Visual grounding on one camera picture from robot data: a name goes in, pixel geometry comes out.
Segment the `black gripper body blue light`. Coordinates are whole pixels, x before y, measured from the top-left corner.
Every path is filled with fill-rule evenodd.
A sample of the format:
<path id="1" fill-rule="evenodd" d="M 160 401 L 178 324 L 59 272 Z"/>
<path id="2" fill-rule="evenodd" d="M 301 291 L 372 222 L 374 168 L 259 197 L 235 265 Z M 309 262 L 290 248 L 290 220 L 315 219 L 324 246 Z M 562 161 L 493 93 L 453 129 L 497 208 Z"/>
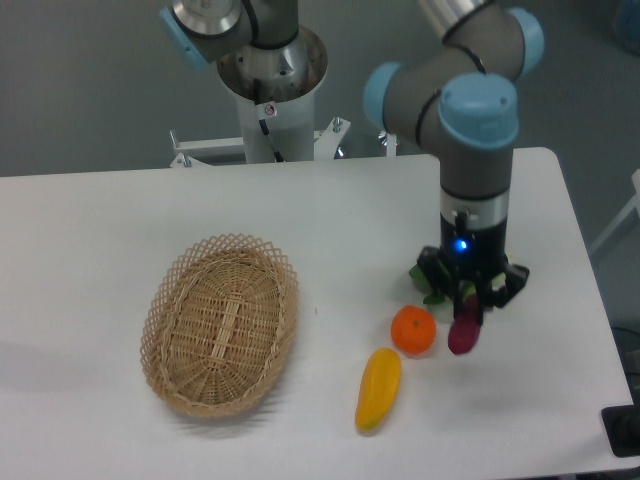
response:
<path id="1" fill-rule="evenodd" d="M 456 230 L 440 215 L 439 262 L 449 275 L 458 279 L 474 280 L 477 275 L 493 279 L 505 270 L 507 219 L 486 229 Z"/>

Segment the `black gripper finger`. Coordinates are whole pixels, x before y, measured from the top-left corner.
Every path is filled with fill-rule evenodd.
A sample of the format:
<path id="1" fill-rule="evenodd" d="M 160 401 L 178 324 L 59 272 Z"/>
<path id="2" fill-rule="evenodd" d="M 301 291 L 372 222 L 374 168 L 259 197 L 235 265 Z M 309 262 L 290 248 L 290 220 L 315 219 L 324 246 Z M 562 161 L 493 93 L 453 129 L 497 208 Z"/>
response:
<path id="1" fill-rule="evenodd" d="M 430 287 L 423 303 L 436 305 L 448 298 L 453 305 L 453 317 L 463 305 L 461 278 L 456 268 L 449 269 L 442 259 L 439 248 L 426 246 L 417 259 L 417 267 L 424 275 Z"/>
<path id="2" fill-rule="evenodd" d="M 505 263 L 504 270 L 499 274 L 504 279 L 498 287 L 493 286 L 492 280 L 483 280 L 476 285 L 476 296 L 478 300 L 478 312 L 476 320 L 478 323 L 484 322 L 484 313 L 494 307 L 505 307 L 527 284 L 530 269 L 512 263 Z"/>

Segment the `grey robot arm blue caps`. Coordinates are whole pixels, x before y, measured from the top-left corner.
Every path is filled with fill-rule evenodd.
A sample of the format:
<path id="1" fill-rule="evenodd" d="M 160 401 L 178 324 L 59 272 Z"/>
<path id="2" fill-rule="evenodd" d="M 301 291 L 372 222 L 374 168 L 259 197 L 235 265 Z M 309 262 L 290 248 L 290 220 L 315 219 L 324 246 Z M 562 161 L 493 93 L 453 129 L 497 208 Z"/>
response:
<path id="1" fill-rule="evenodd" d="M 443 50 L 410 68 L 374 70 L 363 107 L 378 129 L 440 163 L 438 247 L 417 264 L 431 289 L 451 299 L 456 320 L 481 323 L 525 286 L 527 268 L 505 253 L 513 145 L 519 130 L 515 81 L 545 48 L 537 19 L 493 1 L 425 1 Z M 247 107 L 245 155 L 253 162 L 304 160 L 313 153 L 310 96 L 326 75 L 322 43 L 299 20 L 294 1 L 174 1 L 160 19 L 196 68 L 215 65 Z"/>

